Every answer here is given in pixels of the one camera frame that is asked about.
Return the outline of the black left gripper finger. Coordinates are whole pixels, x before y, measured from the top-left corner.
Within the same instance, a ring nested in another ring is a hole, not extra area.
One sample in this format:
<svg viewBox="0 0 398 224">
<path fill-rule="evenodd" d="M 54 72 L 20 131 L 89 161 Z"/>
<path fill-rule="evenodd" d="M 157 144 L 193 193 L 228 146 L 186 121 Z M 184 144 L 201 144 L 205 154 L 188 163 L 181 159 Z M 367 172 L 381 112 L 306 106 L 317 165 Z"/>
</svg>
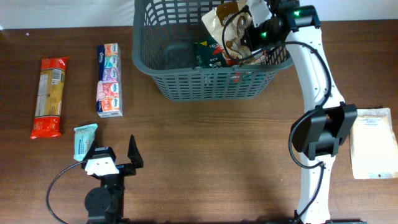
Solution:
<svg viewBox="0 0 398 224">
<path fill-rule="evenodd" d="M 135 169 L 140 169 L 144 167 L 144 161 L 139 153 L 136 140 L 133 135 L 131 135 L 129 140 L 127 156 L 131 160 L 131 164 L 134 166 Z"/>
<path fill-rule="evenodd" d="M 88 160 L 93 158 L 93 154 L 95 149 L 97 148 L 97 140 L 94 140 L 88 150 L 88 152 L 86 153 L 86 155 L 83 158 L 83 162 L 88 162 Z"/>
</svg>

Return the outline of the brown chocolate snack pouch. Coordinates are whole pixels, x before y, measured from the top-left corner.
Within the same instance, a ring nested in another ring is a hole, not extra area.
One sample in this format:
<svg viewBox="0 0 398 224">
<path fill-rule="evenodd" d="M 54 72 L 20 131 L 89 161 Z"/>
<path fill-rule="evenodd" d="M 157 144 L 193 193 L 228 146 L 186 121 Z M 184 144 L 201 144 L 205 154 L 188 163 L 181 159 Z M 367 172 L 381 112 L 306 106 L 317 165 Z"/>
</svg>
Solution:
<svg viewBox="0 0 398 224">
<path fill-rule="evenodd" d="M 238 60 L 253 54 L 248 47 L 241 45 L 244 30 L 252 23 L 252 17 L 245 10 L 246 1 L 232 1 L 223 3 L 202 16 L 209 36 L 212 36 L 223 48 L 227 56 L 236 62 L 236 65 L 256 65 L 265 63 L 268 51 L 247 59 Z"/>
</svg>

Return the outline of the green instant coffee bag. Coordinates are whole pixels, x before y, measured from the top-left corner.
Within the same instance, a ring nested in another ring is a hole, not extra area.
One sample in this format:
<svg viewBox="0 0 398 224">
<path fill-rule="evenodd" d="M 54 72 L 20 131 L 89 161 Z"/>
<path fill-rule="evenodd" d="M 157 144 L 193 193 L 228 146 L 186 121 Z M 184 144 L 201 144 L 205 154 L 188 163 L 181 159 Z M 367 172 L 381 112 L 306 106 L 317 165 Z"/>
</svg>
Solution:
<svg viewBox="0 0 398 224">
<path fill-rule="evenodd" d="M 224 51 L 224 48 L 212 36 L 193 43 L 197 64 L 201 68 L 221 68 L 236 65 Z"/>
</svg>

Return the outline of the beige kraft paper pouch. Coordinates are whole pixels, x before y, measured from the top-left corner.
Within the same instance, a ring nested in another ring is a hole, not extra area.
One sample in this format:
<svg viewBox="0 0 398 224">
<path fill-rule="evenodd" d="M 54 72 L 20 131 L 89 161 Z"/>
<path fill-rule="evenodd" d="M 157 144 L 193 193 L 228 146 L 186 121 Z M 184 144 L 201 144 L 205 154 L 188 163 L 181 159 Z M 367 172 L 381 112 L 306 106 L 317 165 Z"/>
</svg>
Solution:
<svg viewBox="0 0 398 224">
<path fill-rule="evenodd" d="M 359 109 L 351 128 L 350 155 L 355 179 L 397 177 L 397 139 L 389 108 Z"/>
</svg>

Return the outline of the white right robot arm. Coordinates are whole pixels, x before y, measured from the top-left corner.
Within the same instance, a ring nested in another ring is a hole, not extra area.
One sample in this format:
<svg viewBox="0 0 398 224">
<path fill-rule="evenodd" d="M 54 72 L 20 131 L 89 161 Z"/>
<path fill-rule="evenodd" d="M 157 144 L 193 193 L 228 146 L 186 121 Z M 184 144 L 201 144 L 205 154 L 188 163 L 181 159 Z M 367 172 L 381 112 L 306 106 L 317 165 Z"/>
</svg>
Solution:
<svg viewBox="0 0 398 224">
<path fill-rule="evenodd" d="M 300 200 L 292 223 L 330 223 L 331 170 L 357 118 L 337 89 L 323 49 L 314 6 L 298 1 L 247 1 L 252 17 L 241 43 L 250 50 L 285 47 L 303 94 L 304 114 L 291 127 L 288 148 L 301 168 Z"/>
</svg>

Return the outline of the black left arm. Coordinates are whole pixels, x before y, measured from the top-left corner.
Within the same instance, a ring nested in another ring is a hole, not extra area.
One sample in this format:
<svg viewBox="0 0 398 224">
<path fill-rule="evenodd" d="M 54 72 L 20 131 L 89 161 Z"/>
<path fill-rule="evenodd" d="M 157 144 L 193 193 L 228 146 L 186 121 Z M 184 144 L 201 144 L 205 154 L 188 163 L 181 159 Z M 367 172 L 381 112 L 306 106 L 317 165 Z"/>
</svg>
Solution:
<svg viewBox="0 0 398 224">
<path fill-rule="evenodd" d="M 98 147 L 94 142 L 83 158 L 81 168 L 100 181 L 100 186 L 90 190 L 85 197 L 88 223 L 130 222 L 124 216 L 124 181 L 144 167 L 134 136 L 130 137 L 127 157 L 129 163 L 117 165 L 112 147 Z"/>
</svg>

